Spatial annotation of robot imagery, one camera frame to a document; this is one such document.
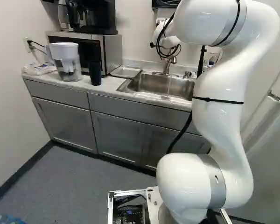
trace faucet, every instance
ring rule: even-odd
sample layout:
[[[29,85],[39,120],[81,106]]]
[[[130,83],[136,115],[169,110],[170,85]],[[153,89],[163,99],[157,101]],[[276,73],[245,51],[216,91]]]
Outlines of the faucet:
[[[164,71],[163,71],[163,74],[164,75],[168,75],[169,74],[169,68],[170,68],[170,65],[172,64],[176,64],[177,63],[177,58],[175,56],[171,56],[166,64],[165,64],[165,67],[164,67]]]

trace countertop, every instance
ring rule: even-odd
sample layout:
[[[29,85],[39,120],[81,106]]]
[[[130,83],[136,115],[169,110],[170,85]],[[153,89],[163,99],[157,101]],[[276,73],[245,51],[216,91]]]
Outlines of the countertop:
[[[102,84],[99,86],[91,85],[91,80],[89,76],[82,75],[82,79],[78,82],[64,82],[58,75],[57,71],[53,71],[51,73],[44,74],[42,76],[33,76],[27,73],[22,73],[22,77],[24,79],[29,79],[32,81],[37,81],[41,83],[47,83],[57,86],[62,86],[74,90],[86,91],[89,93],[99,94],[103,96],[109,96],[114,98],[120,98],[125,100],[131,100],[135,102],[141,102],[150,105],[163,106],[167,108],[182,110],[190,112],[192,109],[192,103],[181,103],[181,102],[171,102],[165,99],[159,98],[147,98],[142,97],[140,95],[133,95],[131,93],[119,92],[116,91],[121,84],[125,82],[125,78],[118,78],[107,76],[106,78],[102,78]]]

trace refrigerator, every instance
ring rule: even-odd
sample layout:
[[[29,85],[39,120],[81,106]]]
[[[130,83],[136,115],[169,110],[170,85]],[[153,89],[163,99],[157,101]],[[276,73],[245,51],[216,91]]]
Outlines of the refrigerator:
[[[280,224],[280,73],[241,132],[254,178],[250,201],[228,214]]]

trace power cord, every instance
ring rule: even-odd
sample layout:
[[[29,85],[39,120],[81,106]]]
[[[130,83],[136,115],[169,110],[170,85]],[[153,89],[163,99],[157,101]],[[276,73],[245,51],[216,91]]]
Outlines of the power cord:
[[[205,46],[203,45],[202,48],[201,48],[201,54],[200,54],[200,58],[199,58],[197,78],[202,74],[202,71],[203,71],[203,59],[204,59],[204,53],[205,52],[206,52],[206,49],[205,49]],[[166,154],[171,153],[174,145],[179,141],[179,139],[182,137],[182,135],[185,134],[186,130],[188,129],[189,125],[192,122],[192,119],[193,119],[193,117],[192,117],[192,111],[191,111],[185,125],[182,128],[182,130],[178,133],[178,135],[174,138],[174,140],[169,145],[169,147],[166,151]]]
[[[43,47],[43,48],[46,48],[45,46],[43,46],[42,44],[38,43],[38,42],[35,42],[35,41],[31,41],[31,40],[28,40],[27,43],[29,44],[30,47],[32,47],[31,43],[36,43],[37,45]]]
[[[154,45],[152,42],[150,43],[150,47],[156,47],[157,53],[160,56],[160,59],[165,59],[165,58],[169,58],[169,57],[176,57],[182,50],[182,46],[180,44],[177,44],[176,46],[172,47],[172,51],[170,51],[169,53],[164,53],[161,50],[161,45],[160,45],[160,41],[162,36],[166,37],[165,35],[165,30],[167,29],[168,25],[170,24],[170,22],[173,20],[175,15],[175,12],[170,16],[168,22],[163,26],[161,32],[158,35],[157,41],[156,41],[156,45]]]
[[[47,55],[47,53],[46,52],[44,52],[43,50],[40,50],[40,49],[38,49],[38,48],[36,48],[35,46],[31,46],[30,47],[30,49],[35,49],[35,50],[38,50],[38,51],[40,51],[40,52],[42,52],[43,54],[45,54],[45,55]]]

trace cabinet door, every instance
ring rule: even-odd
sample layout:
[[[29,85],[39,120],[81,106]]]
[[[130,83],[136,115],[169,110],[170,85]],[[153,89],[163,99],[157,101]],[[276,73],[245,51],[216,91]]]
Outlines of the cabinet door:
[[[147,125],[145,133],[147,142],[143,150],[141,163],[147,168],[155,169],[158,161],[166,154],[170,143],[178,135],[179,131]],[[205,154],[209,148],[210,144],[205,138],[185,133],[175,144],[172,152]]]
[[[98,153],[140,164],[145,125],[93,111],[91,115]]]
[[[97,152],[90,111],[44,99],[32,100],[51,139]]]

